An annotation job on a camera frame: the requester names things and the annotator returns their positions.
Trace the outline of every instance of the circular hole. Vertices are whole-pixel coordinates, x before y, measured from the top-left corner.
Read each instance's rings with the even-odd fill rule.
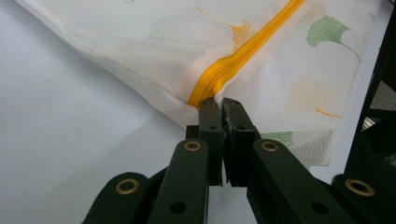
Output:
[[[116,186],[116,192],[118,194],[130,194],[139,188],[139,182],[136,179],[124,179],[121,180]]]
[[[247,129],[247,127],[243,126],[243,125],[239,125],[238,127],[236,127],[237,130],[239,131],[244,131]]]
[[[125,182],[125,183],[122,183],[120,185],[120,189],[121,190],[130,190],[130,189],[133,189],[133,188],[134,188],[134,183],[133,182]]]
[[[329,214],[329,209],[323,203],[317,203],[317,202],[311,203],[311,208],[312,210],[314,210],[319,214],[322,215]]]
[[[171,212],[173,214],[182,214],[186,211],[186,204],[181,202],[172,203]]]
[[[361,183],[352,183],[352,187],[353,187],[354,189],[357,189],[357,190],[360,190],[360,191],[365,191],[365,192],[368,191],[367,187],[364,186],[364,185],[361,184]]]
[[[190,149],[196,149],[198,148],[198,145],[196,145],[195,143],[189,143],[187,147],[189,147]]]
[[[359,179],[349,178],[346,180],[345,184],[348,189],[361,196],[373,197],[375,195],[375,190]]]
[[[266,144],[264,144],[264,146],[267,147],[267,148],[270,148],[270,149],[276,148],[276,145],[272,144],[272,143],[266,143]]]
[[[188,142],[184,144],[184,148],[186,148],[188,151],[196,151],[201,148],[201,144],[197,142]]]
[[[262,148],[268,151],[278,151],[279,146],[272,142],[264,142],[262,143]]]

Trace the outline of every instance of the white table surface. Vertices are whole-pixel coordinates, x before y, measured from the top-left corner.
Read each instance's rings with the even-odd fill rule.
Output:
[[[392,7],[369,37],[330,167],[343,173]],[[81,223],[113,176],[166,167],[184,130],[70,48],[12,0],[0,1],[0,223]],[[210,188],[208,223],[255,223],[245,189]]]

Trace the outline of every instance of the fabric bag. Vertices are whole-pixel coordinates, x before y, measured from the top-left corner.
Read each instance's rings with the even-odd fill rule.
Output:
[[[380,0],[17,0],[185,127],[240,101],[263,137],[328,165]]]

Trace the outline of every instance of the yellow zipper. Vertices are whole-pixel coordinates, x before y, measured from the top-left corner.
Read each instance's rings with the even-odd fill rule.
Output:
[[[288,4],[256,35],[234,54],[217,60],[201,75],[190,96],[189,105],[198,104],[221,91],[245,63],[259,50],[271,36],[294,14],[304,0],[290,0]]]

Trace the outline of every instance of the white mesh fabric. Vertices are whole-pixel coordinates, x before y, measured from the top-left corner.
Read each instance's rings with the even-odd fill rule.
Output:
[[[201,74],[233,53],[226,23],[248,21],[259,31],[289,2],[17,1],[183,127],[197,122],[197,110],[187,102]],[[327,165],[380,2],[306,1],[216,99],[239,100],[262,133],[293,132],[290,150],[297,158]],[[332,23],[324,35],[340,35],[340,42],[312,44],[308,34],[317,22]]]

